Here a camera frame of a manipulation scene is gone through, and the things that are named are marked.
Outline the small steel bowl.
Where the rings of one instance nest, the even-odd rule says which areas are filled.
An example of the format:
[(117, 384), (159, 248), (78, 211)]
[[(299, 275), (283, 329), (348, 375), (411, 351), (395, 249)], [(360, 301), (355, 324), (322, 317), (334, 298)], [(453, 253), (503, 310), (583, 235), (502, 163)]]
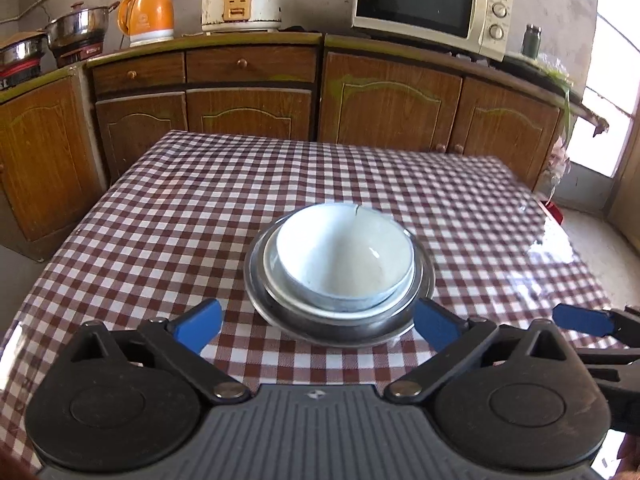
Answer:
[(378, 322), (398, 315), (420, 296), (431, 296), (434, 290), (435, 271), (425, 248), (411, 235), (414, 249), (414, 270), (399, 288), (389, 297), (373, 307), (349, 311), (315, 307), (296, 296), (290, 285), (284, 282), (284, 271), (277, 269), (276, 238), (283, 221), (274, 222), (265, 228), (254, 248), (256, 280), (265, 289), (267, 296), (277, 301), (282, 308), (290, 309), (308, 320), (322, 320), (328, 324), (349, 326), (364, 322)]

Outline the wooden kitchen cabinet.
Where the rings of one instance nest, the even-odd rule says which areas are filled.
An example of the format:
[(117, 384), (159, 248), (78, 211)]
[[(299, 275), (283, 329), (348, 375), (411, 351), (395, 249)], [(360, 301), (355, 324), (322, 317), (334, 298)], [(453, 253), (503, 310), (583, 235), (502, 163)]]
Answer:
[(152, 44), (1, 95), (1, 243), (49, 259), (171, 130), (498, 157), (536, 185), (582, 104), (477, 62), (313, 32)]

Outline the large steel plate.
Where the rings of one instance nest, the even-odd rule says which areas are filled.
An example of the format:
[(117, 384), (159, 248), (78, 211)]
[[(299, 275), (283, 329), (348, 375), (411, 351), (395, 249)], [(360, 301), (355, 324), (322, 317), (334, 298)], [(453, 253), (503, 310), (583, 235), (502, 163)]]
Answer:
[[(274, 222), (283, 221), (283, 224), (292, 214), (285, 214)], [(421, 299), (433, 296), (420, 296), (413, 300), (406, 310), (402, 310), (392, 318), (386, 318), (378, 322), (358, 323), (356, 325), (341, 326), (332, 325), (322, 320), (308, 320), (290, 309), (282, 308), (277, 301), (270, 299), (265, 289), (256, 280), (254, 269), (254, 248), (259, 242), (260, 233), (268, 228), (265, 226), (250, 244), (244, 261), (244, 285), (248, 300), (255, 311), (270, 325), (277, 327), (294, 339), (300, 339), (318, 344), (319, 346), (335, 348), (361, 348), (384, 344), (384, 342), (400, 337), (410, 332), (413, 328), (413, 315), (416, 304)]]

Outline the blue patterned white bowl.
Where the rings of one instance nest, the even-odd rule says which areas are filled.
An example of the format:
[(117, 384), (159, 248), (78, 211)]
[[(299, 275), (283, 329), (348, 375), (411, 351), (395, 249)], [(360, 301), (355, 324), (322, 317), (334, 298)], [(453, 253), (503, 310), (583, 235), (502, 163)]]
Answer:
[(405, 228), (362, 205), (323, 203), (294, 212), (276, 235), (288, 280), (311, 297), (381, 301), (414, 270)]

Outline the green thermos bottle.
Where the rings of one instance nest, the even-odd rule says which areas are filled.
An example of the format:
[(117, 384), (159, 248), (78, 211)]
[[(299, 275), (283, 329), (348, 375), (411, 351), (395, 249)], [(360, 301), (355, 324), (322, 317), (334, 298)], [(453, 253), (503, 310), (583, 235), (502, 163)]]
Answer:
[(527, 24), (523, 35), (521, 54), (526, 58), (536, 60), (538, 58), (539, 49), (541, 45), (542, 30), (539, 26), (534, 24)]

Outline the green leek vegetables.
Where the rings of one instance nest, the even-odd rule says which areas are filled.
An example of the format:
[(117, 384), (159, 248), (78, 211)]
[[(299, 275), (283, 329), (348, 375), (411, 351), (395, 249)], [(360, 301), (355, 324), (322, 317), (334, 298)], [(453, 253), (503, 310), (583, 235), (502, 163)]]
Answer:
[(561, 88), (564, 98), (564, 130), (561, 134), (562, 147), (567, 148), (573, 133), (573, 119), (570, 111), (570, 90), (573, 89), (574, 81), (562, 61), (556, 56), (544, 52), (537, 55), (536, 62), (544, 73)]

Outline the red induction stove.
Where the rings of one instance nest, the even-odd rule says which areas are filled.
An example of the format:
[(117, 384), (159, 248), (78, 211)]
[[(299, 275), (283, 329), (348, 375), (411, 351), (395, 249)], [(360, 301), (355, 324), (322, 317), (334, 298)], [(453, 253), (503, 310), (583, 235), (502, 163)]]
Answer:
[(56, 67), (62, 68), (70, 64), (85, 61), (100, 55), (103, 51), (103, 41), (84, 40), (70, 44), (67, 47), (53, 49)]

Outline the steel pot on stove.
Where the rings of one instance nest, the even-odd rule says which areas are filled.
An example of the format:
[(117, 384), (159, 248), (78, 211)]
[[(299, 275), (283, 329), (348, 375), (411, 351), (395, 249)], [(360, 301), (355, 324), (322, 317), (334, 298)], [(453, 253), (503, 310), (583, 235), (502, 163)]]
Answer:
[(108, 6), (85, 6), (83, 1), (70, 6), (70, 12), (50, 21), (44, 28), (51, 50), (61, 50), (89, 40), (104, 40), (110, 22), (110, 15), (119, 6), (115, 1)]

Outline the pink hanging bag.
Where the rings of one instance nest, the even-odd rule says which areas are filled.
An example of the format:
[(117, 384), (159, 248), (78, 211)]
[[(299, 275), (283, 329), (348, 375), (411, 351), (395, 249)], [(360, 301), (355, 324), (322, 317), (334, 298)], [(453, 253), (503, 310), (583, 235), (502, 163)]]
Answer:
[(569, 171), (570, 158), (567, 155), (565, 143), (559, 138), (553, 145), (540, 180), (541, 193), (547, 200), (552, 199), (555, 189)]

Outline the red bag on floor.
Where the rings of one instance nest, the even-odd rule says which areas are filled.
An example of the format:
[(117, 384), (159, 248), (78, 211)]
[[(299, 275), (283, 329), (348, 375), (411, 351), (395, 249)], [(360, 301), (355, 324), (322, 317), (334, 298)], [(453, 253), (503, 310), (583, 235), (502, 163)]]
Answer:
[(544, 206), (544, 208), (546, 208), (546, 211), (548, 211), (548, 213), (551, 214), (551, 217), (556, 221), (556, 223), (559, 226), (563, 223), (564, 214), (562, 213), (562, 210), (555, 205), (555, 202), (553, 200), (543, 200), (541, 198), (539, 200), (539, 203), (541, 203), (541, 205)]

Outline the orange electric kettle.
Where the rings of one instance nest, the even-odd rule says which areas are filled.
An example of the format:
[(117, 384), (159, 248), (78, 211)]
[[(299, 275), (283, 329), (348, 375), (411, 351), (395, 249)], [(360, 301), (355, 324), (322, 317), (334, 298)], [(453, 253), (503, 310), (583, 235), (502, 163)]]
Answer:
[(173, 40), (172, 0), (122, 0), (117, 9), (117, 25), (132, 48)]

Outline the plain white bowl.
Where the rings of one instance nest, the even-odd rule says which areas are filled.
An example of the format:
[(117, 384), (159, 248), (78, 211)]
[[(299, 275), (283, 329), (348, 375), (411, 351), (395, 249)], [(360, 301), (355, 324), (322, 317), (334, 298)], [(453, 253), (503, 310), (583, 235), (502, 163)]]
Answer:
[(315, 307), (327, 309), (363, 310), (379, 304), (399, 288), (414, 270), (414, 250), (405, 251), (409, 264), (398, 273), (371, 247), (362, 256), (346, 260), (322, 250), (317, 258), (305, 262), (300, 271), (303, 278), (294, 280), (281, 261), (277, 250), (277, 269), (284, 271), (284, 282), (296, 296)]

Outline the white microwave oven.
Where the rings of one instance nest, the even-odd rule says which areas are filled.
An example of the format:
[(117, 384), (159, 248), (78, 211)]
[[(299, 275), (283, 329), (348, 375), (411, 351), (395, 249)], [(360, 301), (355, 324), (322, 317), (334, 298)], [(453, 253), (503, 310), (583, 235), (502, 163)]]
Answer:
[(502, 61), (513, 0), (354, 0), (352, 27)]

